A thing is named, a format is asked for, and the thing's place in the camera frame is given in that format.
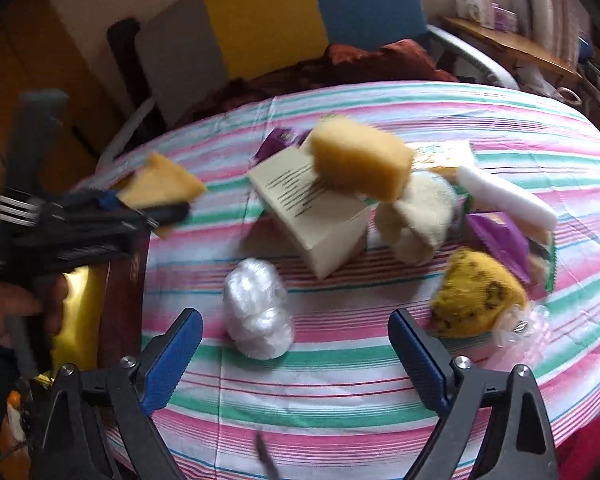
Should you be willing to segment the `person's left hand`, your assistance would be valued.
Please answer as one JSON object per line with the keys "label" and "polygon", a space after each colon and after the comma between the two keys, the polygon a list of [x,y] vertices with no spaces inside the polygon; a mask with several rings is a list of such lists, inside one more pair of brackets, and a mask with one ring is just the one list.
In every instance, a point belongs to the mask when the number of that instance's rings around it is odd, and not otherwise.
{"label": "person's left hand", "polygon": [[64,322],[64,301],[68,295],[69,285],[62,274],[51,276],[38,286],[36,292],[0,283],[0,346],[12,346],[5,322],[11,316],[18,318],[43,313],[46,333],[56,336]]}

